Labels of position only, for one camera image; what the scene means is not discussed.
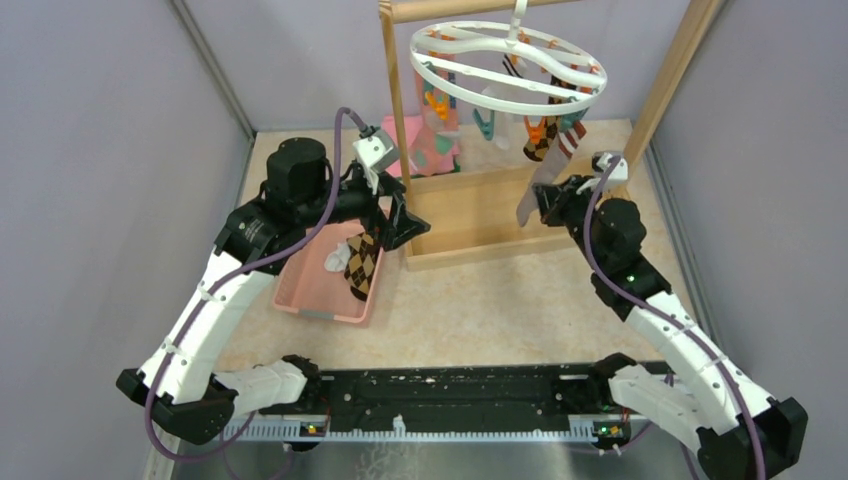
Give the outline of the brown argyle sock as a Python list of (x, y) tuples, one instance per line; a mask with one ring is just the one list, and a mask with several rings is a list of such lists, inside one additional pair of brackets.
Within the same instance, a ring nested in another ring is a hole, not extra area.
[(557, 139), (562, 123), (562, 115), (543, 116), (538, 121), (523, 117), (527, 141), (522, 148), (524, 155), (533, 162), (542, 162), (550, 147)]
[(362, 232), (348, 238), (346, 246), (350, 258), (347, 261), (343, 276), (352, 295), (365, 302), (368, 300), (374, 283), (377, 264), (380, 259), (380, 245), (369, 233)]

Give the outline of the grey sock red stripes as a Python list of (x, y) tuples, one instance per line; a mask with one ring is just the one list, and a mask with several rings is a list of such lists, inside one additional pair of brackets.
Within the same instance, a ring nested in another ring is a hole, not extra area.
[(541, 165), (533, 172), (516, 207), (515, 215), (520, 227), (524, 227), (530, 215), (538, 209), (533, 185), (536, 183), (552, 183), (569, 165), (586, 132), (583, 122), (576, 121), (570, 128), (557, 134), (554, 146), (549, 149)]

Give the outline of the white sock black stripes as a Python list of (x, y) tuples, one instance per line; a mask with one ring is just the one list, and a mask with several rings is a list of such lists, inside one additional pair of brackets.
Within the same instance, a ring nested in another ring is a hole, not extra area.
[(351, 257), (352, 253), (350, 246), (346, 242), (340, 242), (325, 258), (324, 269), (331, 273), (344, 272)]

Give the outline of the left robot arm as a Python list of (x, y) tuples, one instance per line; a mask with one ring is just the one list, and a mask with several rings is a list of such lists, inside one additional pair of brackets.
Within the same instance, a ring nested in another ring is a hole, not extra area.
[(117, 379), (151, 425), (203, 445), (236, 416), (285, 404), (302, 414), (317, 407), (318, 370), (304, 357), (236, 372), (215, 366), (254, 298), (324, 227), (357, 220), (385, 250), (429, 230), (408, 211), (405, 187), (389, 173), (400, 156), (394, 141), (373, 132), (353, 150), (347, 169), (329, 160), (321, 142), (305, 137), (282, 142), (268, 157), (258, 194), (228, 216), (169, 335), (142, 366)]

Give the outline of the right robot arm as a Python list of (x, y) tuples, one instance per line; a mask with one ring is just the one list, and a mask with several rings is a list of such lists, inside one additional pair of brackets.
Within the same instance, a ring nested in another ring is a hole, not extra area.
[(594, 365), (589, 404), (645, 416), (691, 452), (709, 479), (771, 479), (794, 466), (806, 410), (792, 397), (777, 399), (720, 350), (643, 255), (647, 230), (637, 205), (623, 198), (597, 203), (582, 187), (586, 180), (534, 184), (540, 220), (568, 232), (593, 270), (598, 298), (661, 354), (677, 381), (671, 386), (612, 354)]

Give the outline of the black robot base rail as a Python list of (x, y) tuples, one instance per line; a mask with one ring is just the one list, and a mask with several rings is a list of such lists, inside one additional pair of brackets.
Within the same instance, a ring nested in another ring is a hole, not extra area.
[(325, 370), (296, 402), (260, 412), (338, 439), (628, 436), (632, 414), (600, 380), (591, 363)]

